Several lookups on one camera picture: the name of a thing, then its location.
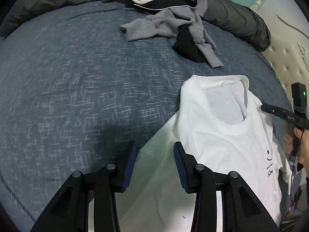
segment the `tufted headboard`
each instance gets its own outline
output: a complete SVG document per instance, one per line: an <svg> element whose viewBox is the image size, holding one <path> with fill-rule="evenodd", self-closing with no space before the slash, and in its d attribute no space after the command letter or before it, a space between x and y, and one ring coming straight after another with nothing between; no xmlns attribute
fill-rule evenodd
<svg viewBox="0 0 309 232"><path fill-rule="evenodd" d="M309 38L293 25L280 18L276 12L263 8L264 0L257 0L250 8L265 21L271 33L268 49L262 54L269 61L293 105L291 84L300 82L309 89Z"/></svg>

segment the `gray blanket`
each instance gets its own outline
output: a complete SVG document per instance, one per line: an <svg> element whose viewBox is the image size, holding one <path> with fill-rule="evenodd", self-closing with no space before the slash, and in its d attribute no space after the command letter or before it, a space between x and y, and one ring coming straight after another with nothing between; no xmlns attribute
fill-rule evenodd
<svg viewBox="0 0 309 232"><path fill-rule="evenodd" d="M142 147L177 111L192 74L246 75L261 101L291 109L275 72L251 45L207 22L224 64L180 57L174 38L128 42L119 29L143 14L91 2L45 13L0 39L0 201L21 232L75 170ZM283 142L284 123L274 119Z"/></svg>

